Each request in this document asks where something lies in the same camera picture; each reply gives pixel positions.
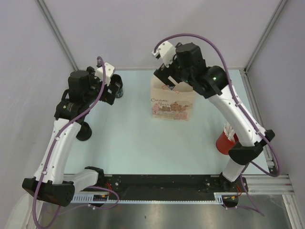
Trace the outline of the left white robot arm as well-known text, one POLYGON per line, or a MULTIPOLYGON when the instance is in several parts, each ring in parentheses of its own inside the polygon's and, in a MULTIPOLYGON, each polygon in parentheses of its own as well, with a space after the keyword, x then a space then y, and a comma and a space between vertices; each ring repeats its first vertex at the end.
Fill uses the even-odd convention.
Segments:
POLYGON ((114 66, 77 70, 68 78, 68 89, 63 92, 56 106, 55 121, 50 142, 44 158, 32 178, 25 178, 22 188, 37 200, 61 207, 68 206, 75 193, 89 186, 99 191, 105 186, 103 169, 86 167, 82 172, 64 176, 65 165, 74 140, 86 141, 92 135, 92 129, 84 121, 82 112, 100 101, 112 105, 117 95, 122 93, 122 79, 115 74, 114 66))

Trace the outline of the tall black tumbler cup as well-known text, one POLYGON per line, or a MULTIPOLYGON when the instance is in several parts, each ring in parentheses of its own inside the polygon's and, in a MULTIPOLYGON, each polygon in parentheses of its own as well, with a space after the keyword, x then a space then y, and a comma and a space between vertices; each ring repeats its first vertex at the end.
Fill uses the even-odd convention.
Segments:
POLYGON ((112 76, 112 80, 114 80, 115 85, 118 86, 118 91, 115 95, 116 98, 121 98, 123 96, 123 82, 122 82, 122 78, 120 75, 118 74, 114 74, 112 76))

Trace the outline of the paper takeout bag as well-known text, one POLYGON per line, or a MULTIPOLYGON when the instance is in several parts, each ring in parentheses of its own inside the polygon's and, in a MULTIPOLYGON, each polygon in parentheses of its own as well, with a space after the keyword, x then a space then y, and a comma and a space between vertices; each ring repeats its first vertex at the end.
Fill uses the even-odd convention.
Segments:
POLYGON ((171 90, 156 76, 151 78, 151 110, 154 118, 189 121, 195 96, 193 88, 184 82, 171 90))

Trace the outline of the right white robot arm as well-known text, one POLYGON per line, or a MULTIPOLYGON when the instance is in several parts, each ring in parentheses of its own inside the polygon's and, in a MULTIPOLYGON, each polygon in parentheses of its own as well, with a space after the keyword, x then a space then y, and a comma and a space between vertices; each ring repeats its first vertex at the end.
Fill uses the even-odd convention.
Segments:
POLYGON ((220 187, 232 191, 247 164, 256 159, 274 137, 273 130, 261 127, 240 100, 233 99, 232 82, 220 66, 207 66, 201 49, 194 43, 173 46, 165 41, 152 52, 162 64, 154 75, 170 89, 184 82, 208 99, 235 131, 238 141, 229 150, 229 161, 220 174, 220 187))

